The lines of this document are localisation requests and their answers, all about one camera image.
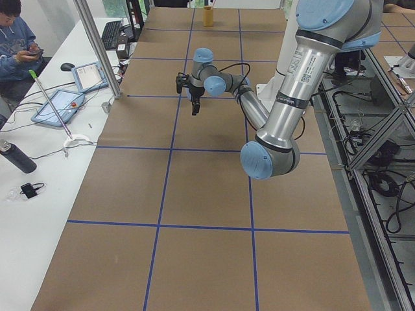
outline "light blue joint cap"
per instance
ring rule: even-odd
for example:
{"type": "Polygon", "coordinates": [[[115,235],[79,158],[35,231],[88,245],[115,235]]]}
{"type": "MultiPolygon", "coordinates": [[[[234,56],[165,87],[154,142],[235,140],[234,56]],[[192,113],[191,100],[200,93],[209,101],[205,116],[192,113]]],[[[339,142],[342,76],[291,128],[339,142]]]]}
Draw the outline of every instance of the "light blue joint cap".
{"type": "Polygon", "coordinates": [[[251,80],[247,76],[245,77],[245,82],[248,86],[251,86],[251,80]]]}
{"type": "Polygon", "coordinates": [[[250,141],[242,147],[241,163],[244,171],[252,178],[268,179],[272,176],[271,157],[256,141],[250,141]]]}
{"type": "Polygon", "coordinates": [[[211,63],[213,61],[213,52],[205,47],[200,47],[195,51],[193,60],[198,63],[211,63]]]}
{"type": "Polygon", "coordinates": [[[219,76],[210,76],[203,82],[205,90],[211,96],[219,96],[226,90],[226,82],[219,76]]]}
{"type": "Polygon", "coordinates": [[[299,0],[296,10],[297,23],[304,30],[322,30],[336,23],[355,0],[299,0]]]}
{"type": "Polygon", "coordinates": [[[341,52],[351,52],[368,49],[370,47],[375,46],[380,39],[381,33],[378,32],[377,34],[372,34],[371,36],[362,39],[346,42],[345,44],[343,44],[341,52]]]}

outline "computer mouse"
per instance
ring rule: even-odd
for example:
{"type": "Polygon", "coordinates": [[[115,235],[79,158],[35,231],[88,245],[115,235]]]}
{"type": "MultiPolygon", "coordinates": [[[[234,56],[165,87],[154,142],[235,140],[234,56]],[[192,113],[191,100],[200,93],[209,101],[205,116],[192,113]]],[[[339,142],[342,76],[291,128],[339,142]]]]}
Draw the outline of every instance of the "computer mouse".
{"type": "Polygon", "coordinates": [[[63,63],[60,66],[60,70],[62,71],[71,71],[72,68],[74,68],[75,65],[73,63],[63,63]]]}

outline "robot label sticker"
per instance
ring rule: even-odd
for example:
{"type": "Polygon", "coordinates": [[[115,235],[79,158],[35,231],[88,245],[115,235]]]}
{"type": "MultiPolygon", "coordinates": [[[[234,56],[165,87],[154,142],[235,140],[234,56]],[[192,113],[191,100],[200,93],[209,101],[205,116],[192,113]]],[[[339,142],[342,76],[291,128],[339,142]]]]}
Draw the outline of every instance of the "robot label sticker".
{"type": "Polygon", "coordinates": [[[313,83],[313,75],[318,74],[322,70],[323,58],[315,54],[304,55],[302,51],[295,51],[287,74],[294,75],[297,82],[304,84],[313,83]]]}
{"type": "Polygon", "coordinates": [[[301,64],[302,59],[303,59],[303,52],[295,51],[294,55],[292,56],[290,67],[288,68],[287,73],[293,74],[295,71],[297,71],[298,66],[301,64]]]}

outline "smartphone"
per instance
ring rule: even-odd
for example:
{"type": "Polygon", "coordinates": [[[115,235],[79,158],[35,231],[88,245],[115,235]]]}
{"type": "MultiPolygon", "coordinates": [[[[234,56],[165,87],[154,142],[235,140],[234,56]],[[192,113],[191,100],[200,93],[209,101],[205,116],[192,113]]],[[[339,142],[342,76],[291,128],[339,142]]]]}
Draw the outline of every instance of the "smartphone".
{"type": "Polygon", "coordinates": [[[29,56],[36,56],[36,55],[42,55],[43,54],[43,49],[38,49],[36,51],[29,51],[29,56]]]}

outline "tablet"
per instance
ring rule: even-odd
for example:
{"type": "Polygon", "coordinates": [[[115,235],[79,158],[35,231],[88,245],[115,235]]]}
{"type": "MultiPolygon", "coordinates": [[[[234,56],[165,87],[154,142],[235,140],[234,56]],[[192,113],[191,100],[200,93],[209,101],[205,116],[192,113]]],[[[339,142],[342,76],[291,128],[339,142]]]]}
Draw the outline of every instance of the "tablet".
{"type": "MultiPolygon", "coordinates": [[[[53,106],[58,110],[62,120],[66,123],[78,111],[79,107],[83,105],[85,94],[68,91],[66,89],[58,89],[50,96],[50,99],[53,106]]],[[[62,127],[61,122],[48,102],[42,105],[31,120],[40,125],[62,127]]]]}
{"type": "Polygon", "coordinates": [[[88,93],[108,86],[104,71],[102,71],[99,62],[74,67],[72,68],[72,73],[78,91],[81,93],[88,93]]]}

